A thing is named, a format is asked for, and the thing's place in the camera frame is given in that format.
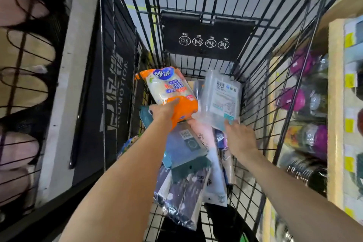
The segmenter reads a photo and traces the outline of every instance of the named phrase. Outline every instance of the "orange package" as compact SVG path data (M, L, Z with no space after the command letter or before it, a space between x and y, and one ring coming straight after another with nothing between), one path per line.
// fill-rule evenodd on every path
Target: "orange package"
M166 67L140 72L157 104L166 104L179 98L172 118L173 128L198 110L198 101L179 69Z

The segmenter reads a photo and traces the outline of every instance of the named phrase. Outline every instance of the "left hand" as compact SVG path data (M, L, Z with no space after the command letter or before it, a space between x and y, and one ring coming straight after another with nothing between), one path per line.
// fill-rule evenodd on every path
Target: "left hand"
M174 114L174 108L179 103L179 99L175 99L172 102L168 102L164 105L153 104L149 107L152 112L152 117L154 120L160 120L163 124L170 125L172 128L171 118Z

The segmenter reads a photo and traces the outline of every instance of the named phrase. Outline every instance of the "shopping cart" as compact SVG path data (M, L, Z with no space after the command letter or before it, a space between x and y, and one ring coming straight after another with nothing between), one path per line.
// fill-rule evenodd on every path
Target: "shopping cart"
M276 165L293 113L291 105L277 117L278 90L294 88L294 103L302 79L302 71L292 78L288 58L299 48L310 50L321 16L335 1L101 0L105 170L122 144L144 130L139 107L152 97L134 74L166 66L179 68L188 80L204 79L213 69L240 81L241 122L255 129L259 150ZM237 184L228 204L257 234L266 196L240 163L234 166ZM216 240L204 208L201 216L207 239ZM144 240L157 239L163 217L153 205Z

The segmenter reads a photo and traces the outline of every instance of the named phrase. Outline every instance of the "human arm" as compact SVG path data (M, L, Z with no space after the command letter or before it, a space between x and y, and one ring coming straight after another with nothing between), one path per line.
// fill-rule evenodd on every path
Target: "human arm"
M257 150L253 129L237 122L225 125L231 153L255 177L295 241L363 241L363 226Z
M142 241L176 103L150 107L153 122L84 197L60 242Z

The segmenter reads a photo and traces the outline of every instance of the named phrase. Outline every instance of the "hand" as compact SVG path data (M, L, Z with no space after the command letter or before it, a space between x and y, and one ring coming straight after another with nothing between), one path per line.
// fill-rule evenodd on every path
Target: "hand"
M256 137L251 127L240 125L237 121L229 124L228 120L224 121L224 125L228 148L241 164L247 167L246 163L251 159L263 156L257 149Z
M152 118L157 121L161 121L162 124L170 126L172 128L171 118L174 114L174 108L179 103L179 99L175 99L172 102L168 102L164 105L153 104L149 107Z

